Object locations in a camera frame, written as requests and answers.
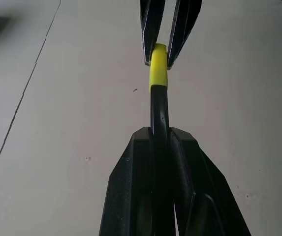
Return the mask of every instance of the yellow plastic band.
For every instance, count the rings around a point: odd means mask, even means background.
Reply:
[[[156,44],[152,53],[149,92],[151,92],[152,85],[163,85],[168,87],[167,52],[165,44]]]

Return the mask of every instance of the concrete floor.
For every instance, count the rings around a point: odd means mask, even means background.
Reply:
[[[149,125],[139,1],[0,0],[0,16],[0,236],[98,235],[109,174]],[[168,92],[251,234],[282,235],[282,2],[203,0]]]

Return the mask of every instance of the floor seam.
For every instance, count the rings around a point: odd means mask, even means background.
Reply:
[[[20,105],[21,105],[21,103],[22,103],[22,101],[23,101],[24,96],[25,96],[25,92],[26,92],[27,86],[28,86],[28,84],[29,84],[29,82],[30,82],[30,80],[31,80],[31,78],[32,78],[32,75],[33,75],[33,73],[34,73],[34,70],[36,69],[36,66],[37,66],[37,63],[38,63],[38,59],[39,59],[39,57],[40,57],[40,54],[41,54],[42,49],[43,49],[43,47],[44,47],[44,44],[45,44],[46,41],[47,41],[47,37],[48,37],[49,31],[50,31],[50,29],[51,29],[51,26],[52,26],[52,24],[53,24],[53,22],[54,22],[54,19],[55,19],[56,15],[57,15],[57,12],[58,12],[60,6],[61,6],[61,0],[59,0],[59,5],[58,5],[57,10],[56,10],[56,12],[55,12],[55,14],[54,14],[54,16],[53,16],[53,19],[52,19],[52,21],[51,21],[51,24],[50,24],[50,26],[49,26],[49,28],[48,28],[48,31],[47,31],[47,33],[46,33],[46,37],[45,37],[45,39],[44,39],[44,41],[43,41],[43,44],[42,44],[41,49],[40,49],[40,51],[39,51],[39,54],[38,54],[38,56],[37,56],[36,62],[35,62],[35,64],[34,64],[34,66],[33,66],[31,75],[29,76],[29,79],[28,79],[28,81],[27,81],[27,83],[26,83],[26,85],[25,85],[25,88],[24,88],[22,97],[21,97],[21,99],[20,99],[20,101],[19,101],[19,103],[18,103],[18,105],[17,105],[17,108],[16,108],[16,110],[15,110],[15,113],[14,113],[14,116],[13,116],[13,118],[12,118],[11,124],[9,125],[7,134],[6,134],[5,138],[4,138],[2,147],[1,147],[1,149],[0,149],[0,155],[1,155],[2,151],[3,151],[3,148],[4,148],[4,146],[5,146],[7,137],[8,137],[8,135],[9,135],[9,132],[10,132],[10,130],[11,130],[11,128],[12,128],[13,123],[14,123],[16,114],[17,114],[18,109],[19,109],[19,107],[20,107]]]

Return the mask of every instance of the white floor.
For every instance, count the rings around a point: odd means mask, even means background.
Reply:
[[[0,236],[98,235],[109,174],[149,125],[139,1],[59,3],[0,0]],[[252,235],[282,235],[282,2],[203,0],[168,92]]]

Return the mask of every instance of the floor crack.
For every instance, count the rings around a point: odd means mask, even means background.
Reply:
[[[6,143],[7,137],[8,137],[8,135],[9,135],[9,132],[10,132],[10,130],[11,130],[11,128],[12,128],[13,123],[14,123],[14,120],[15,120],[16,114],[17,114],[17,112],[18,112],[18,109],[19,109],[19,107],[20,107],[20,105],[21,105],[22,101],[23,101],[23,98],[24,98],[24,95],[25,95],[25,92],[26,92],[27,86],[28,86],[28,84],[29,84],[29,82],[30,82],[30,80],[31,80],[31,77],[32,77],[32,75],[33,75],[33,73],[34,73],[34,70],[35,70],[35,68],[36,68],[36,66],[37,66],[38,59],[39,59],[40,54],[41,54],[41,52],[42,52],[43,46],[44,46],[44,44],[46,43],[46,40],[47,40],[47,37],[48,37],[49,31],[50,31],[50,29],[51,29],[51,26],[52,26],[52,24],[53,24],[53,22],[54,22],[54,19],[55,19],[55,17],[56,17],[56,14],[57,14],[57,12],[58,12],[58,10],[59,10],[60,6],[61,6],[61,0],[59,0],[59,5],[58,5],[57,10],[56,10],[56,12],[55,12],[55,14],[54,14],[54,16],[53,16],[52,22],[51,22],[51,24],[50,24],[50,26],[49,26],[49,28],[48,28],[48,31],[47,31],[47,33],[46,33],[46,37],[45,37],[45,39],[44,39],[44,41],[43,41],[42,47],[41,47],[41,49],[40,49],[40,51],[39,51],[39,54],[38,54],[37,59],[36,59],[36,62],[35,62],[35,64],[34,64],[34,66],[33,66],[33,69],[32,69],[32,72],[31,72],[31,75],[29,76],[29,79],[28,79],[28,81],[27,81],[27,83],[26,83],[26,86],[25,86],[25,88],[24,88],[24,91],[23,91],[22,97],[21,97],[21,99],[20,99],[20,101],[19,101],[19,103],[18,103],[18,105],[17,105],[17,108],[16,108],[16,110],[15,110],[15,113],[14,113],[13,119],[12,119],[12,121],[11,121],[11,124],[9,125],[8,131],[7,131],[7,134],[6,134],[5,138],[4,138],[4,141],[3,141],[2,147],[1,147],[1,149],[0,149],[0,155],[1,155],[2,151],[3,151],[3,148],[4,148],[4,146],[5,146],[5,143]]]

